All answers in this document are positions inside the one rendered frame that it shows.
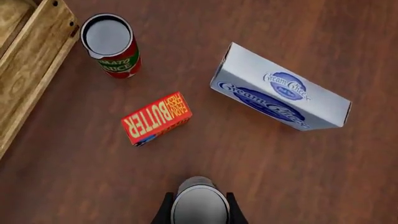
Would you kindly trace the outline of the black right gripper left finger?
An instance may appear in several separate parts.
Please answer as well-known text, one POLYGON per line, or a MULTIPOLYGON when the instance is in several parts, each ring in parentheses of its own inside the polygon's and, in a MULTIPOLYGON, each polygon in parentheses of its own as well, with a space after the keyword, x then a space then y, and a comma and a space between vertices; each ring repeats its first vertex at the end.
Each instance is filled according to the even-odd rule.
POLYGON ((174 203, 175 203, 174 193, 167 192, 164 195, 164 199, 150 224, 173 224, 172 208, 174 203))

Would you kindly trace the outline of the grey alphabet soup tin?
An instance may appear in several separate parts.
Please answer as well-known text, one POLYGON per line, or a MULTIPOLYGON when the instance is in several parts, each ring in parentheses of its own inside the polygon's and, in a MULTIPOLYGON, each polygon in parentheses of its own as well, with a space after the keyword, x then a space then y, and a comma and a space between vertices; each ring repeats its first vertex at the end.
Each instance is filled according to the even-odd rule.
POLYGON ((212 180, 195 176, 180 184, 171 224, 229 224, 229 203, 212 180))

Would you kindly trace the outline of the red tomato sauce tin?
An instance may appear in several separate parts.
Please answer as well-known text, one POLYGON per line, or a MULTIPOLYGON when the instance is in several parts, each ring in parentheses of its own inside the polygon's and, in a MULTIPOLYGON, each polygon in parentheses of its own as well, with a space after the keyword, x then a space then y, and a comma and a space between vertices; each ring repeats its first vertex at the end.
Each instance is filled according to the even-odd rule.
POLYGON ((80 40, 89 56, 113 78, 130 78, 141 68, 136 36, 121 16, 111 13, 91 16, 82 25, 80 40))

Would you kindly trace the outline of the white cream cheese box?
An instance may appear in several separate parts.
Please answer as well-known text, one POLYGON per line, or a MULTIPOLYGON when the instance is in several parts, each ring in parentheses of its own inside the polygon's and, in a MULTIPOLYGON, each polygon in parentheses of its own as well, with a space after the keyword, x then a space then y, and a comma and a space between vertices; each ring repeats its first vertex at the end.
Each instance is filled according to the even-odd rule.
POLYGON ((232 42, 210 87, 296 130, 341 128, 351 101, 232 42))

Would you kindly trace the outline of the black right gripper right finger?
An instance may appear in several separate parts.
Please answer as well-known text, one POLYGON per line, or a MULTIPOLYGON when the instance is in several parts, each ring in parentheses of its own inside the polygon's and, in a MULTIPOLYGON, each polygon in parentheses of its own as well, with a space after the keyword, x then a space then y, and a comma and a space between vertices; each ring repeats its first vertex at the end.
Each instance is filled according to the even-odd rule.
POLYGON ((246 220, 243 212, 241 211, 238 201, 232 192, 226 194, 226 199, 229 203, 229 214, 230 222, 229 224, 249 224, 246 220))

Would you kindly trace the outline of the red butter box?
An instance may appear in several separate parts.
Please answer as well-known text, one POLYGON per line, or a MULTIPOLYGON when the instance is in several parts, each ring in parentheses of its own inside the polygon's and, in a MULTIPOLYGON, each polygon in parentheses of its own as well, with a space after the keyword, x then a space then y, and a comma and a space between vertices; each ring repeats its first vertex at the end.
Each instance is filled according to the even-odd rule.
POLYGON ((127 115, 121 124, 133 146, 141 147, 187 123, 192 117, 183 95, 177 91, 127 115))

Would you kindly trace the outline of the wooden slat tray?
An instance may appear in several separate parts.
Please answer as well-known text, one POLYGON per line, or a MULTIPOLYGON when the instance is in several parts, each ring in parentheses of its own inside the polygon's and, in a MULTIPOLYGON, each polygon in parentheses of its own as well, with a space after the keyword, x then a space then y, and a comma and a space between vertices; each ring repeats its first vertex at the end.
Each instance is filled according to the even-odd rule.
POLYGON ((0 0, 0 159, 79 39, 64 0, 0 0))

